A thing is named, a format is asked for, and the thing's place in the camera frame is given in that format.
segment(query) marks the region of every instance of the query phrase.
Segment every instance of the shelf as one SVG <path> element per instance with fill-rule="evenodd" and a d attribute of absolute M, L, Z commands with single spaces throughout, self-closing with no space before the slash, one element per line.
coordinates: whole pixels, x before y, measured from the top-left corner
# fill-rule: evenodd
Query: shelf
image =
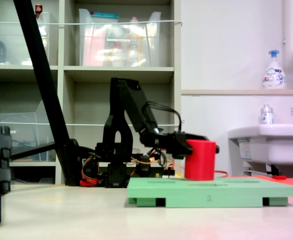
<path fill-rule="evenodd" d="M 75 0 L 77 4 L 170 5 L 171 0 Z"/>
<path fill-rule="evenodd" d="M 174 67 L 65 66 L 64 71 L 76 83 L 109 84 L 111 78 L 127 78 L 141 84 L 169 84 Z"/>
<path fill-rule="evenodd" d="M 10 167 L 55 167 L 55 161 L 11 161 Z"/>
<path fill-rule="evenodd" d="M 203 95 L 293 95 L 293 89 L 268 89 L 268 90 L 193 90 L 184 89 L 183 96 L 203 96 Z"/>
<path fill-rule="evenodd" d="M 58 81 L 58 66 L 50 66 L 53 81 Z M 33 66 L 0 65 L 0 83 L 35 83 Z"/>

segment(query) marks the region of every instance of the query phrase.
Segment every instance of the plastic storage box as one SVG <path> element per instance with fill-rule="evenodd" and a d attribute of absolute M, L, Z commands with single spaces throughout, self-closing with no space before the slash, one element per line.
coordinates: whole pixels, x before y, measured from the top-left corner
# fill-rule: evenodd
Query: plastic storage box
<path fill-rule="evenodd" d="M 153 12 L 149 21 L 159 21 Z M 159 67 L 160 23 L 94 24 L 86 9 L 79 9 L 80 66 Z"/>
<path fill-rule="evenodd" d="M 50 12 L 42 12 L 38 19 L 38 27 L 50 65 L 57 65 L 58 59 L 58 25 Z M 0 23 L 0 64 L 32 65 L 27 44 L 20 24 Z"/>
<path fill-rule="evenodd" d="M 10 128 L 13 153 L 54 141 L 43 101 L 36 112 L 0 113 L 0 125 Z M 55 151 L 50 150 L 16 161 L 52 162 L 55 158 Z"/>

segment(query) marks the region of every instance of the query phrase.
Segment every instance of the green board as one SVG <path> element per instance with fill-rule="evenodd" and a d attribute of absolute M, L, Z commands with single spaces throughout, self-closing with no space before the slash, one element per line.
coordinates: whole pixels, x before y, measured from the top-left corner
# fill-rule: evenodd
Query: green board
<path fill-rule="evenodd" d="M 192 181 L 184 178 L 133 177 L 129 204 L 138 207 L 219 208 L 287 206 L 293 186 L 250 177 Z"/>

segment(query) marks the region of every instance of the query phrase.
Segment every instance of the red cylinder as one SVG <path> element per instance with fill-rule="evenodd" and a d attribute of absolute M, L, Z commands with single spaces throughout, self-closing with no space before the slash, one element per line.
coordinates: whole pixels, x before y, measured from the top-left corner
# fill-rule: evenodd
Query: red cylinder
<path fill-rule="evenodd" d="M 184 177 L 195 181 L 211 181 L 215 177 L 216 143 L 206 140 L 186 140 L 193 148 L 185 158 Z"/>

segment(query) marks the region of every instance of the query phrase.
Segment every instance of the white table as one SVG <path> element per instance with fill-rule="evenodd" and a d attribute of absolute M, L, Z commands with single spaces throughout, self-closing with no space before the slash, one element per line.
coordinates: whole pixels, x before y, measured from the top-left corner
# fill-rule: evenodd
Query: white table
<path fill-rule="evenodd" d="M 288 207 L 137 208 L 126 189 L 14 185 L 0 240 L 293 240 Z"/>

